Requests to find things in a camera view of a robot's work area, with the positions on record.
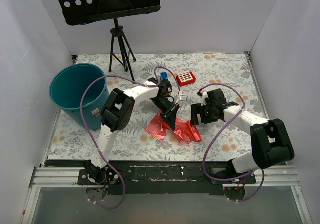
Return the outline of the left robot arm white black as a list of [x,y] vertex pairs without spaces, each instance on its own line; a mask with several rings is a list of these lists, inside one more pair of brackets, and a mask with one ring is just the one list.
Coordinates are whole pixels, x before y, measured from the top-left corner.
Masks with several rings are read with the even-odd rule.
[[173,130],[176,129],[176,117],[179,104],[169,101],[172,92],[170,81],[150,78],[142,85],[127,90],[115,88],[109,95],[100,112],[101,126],[97,141],[94,141],[96,152],[89,161],[84,162],[89,179],[95,184],[102,184],[107,178],[105,166],[118,133],[131,119],[134,107],[150,99],[160,110],[160,117]]

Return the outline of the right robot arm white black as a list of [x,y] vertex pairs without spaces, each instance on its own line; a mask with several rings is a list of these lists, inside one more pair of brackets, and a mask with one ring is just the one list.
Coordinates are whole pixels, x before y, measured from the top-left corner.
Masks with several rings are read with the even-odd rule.
[[202,162],[204,174],[215,181],[237,183],[256,169],[266,169],[294,159],[295,151],[281,119],[269,120],[245,110],[236,102],[228,102],[221,89],[199,90],[201,103],[191,105],[192,125],[218,120],[225,126],[236,125],[250,135],[251,152],[227,161],[224,172],[211,176]]

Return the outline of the red plastic trash bag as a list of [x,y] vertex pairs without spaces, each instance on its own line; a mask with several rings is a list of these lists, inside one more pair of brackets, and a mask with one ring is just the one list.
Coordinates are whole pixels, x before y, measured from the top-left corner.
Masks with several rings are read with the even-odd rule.
[[196,126],[191,125],[190,121],[185,122],[176,118],[175,129],[173,130],[161,117],[160,111],[145,127],[145,131],[159,141],[163,141],[167,136],[167,130],[173,133],[173,136],[179,142],[200,142],[202,137]]

